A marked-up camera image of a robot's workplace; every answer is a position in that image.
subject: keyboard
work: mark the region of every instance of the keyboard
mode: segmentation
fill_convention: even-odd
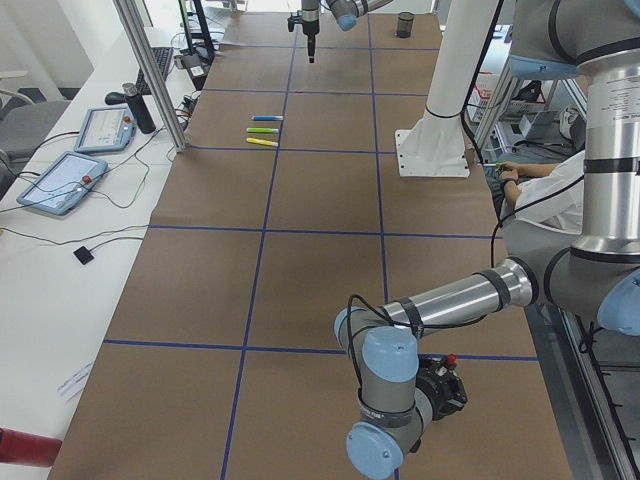
[[[171,70],[171,62],[173,61],[173,48],[171,47],[151,47],[153,56],[156,58],[156,63],[162,74],[162,79],[166,80]],[[151,89],[149,84],[144,79],[144,73],[142,70],[138,71],[138,78],[136,80],[136,90],[142,95],[151,95]]]

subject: device screen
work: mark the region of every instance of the device screen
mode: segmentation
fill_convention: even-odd
[[[82,177],[91,172],[95,166],[96,163],[91,160],[69,155],[44,178],[41,178],[37,186],[34,186],[24,199],[30,203],[59,208],[64,205],[70,193],[83,188]]]
[[[118,144],[118,134],[125,113],[121,108],[91,112],[81,147],[104,147]]]

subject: white shirt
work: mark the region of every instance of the white shirt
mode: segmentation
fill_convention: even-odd
[[[583,174],[584,150],[559,164],[548,176],[519,184],[522,193],[516,200],[516,209],[561,190]],[[584,182],[580,182],[560,195],[516,213],[516,218],[580,233],[583,196]]]

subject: marker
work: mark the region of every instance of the marker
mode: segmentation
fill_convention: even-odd
[[[284,117],[282,115],[254,115],[251,120],[256,122],[281,122]]]
[[[277,128],[249,127],[247,133],[280,133]]]
[[[265,147],[277,147],[278,142],[270,142],[269,140],[260,140],[259,138],[247,137],[247,142],[255,143],[256,145],[264,145]]]

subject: tablet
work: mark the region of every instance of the tablet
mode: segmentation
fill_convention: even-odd
[[[74,150],[79,153],[115,153],[127,148],[135,131],[129,107],[91,108],[85,116]]]
[[[107,162],[76,152],[64,152],[17,198],[17,202],[53,215],[74,208],[102,179]]]

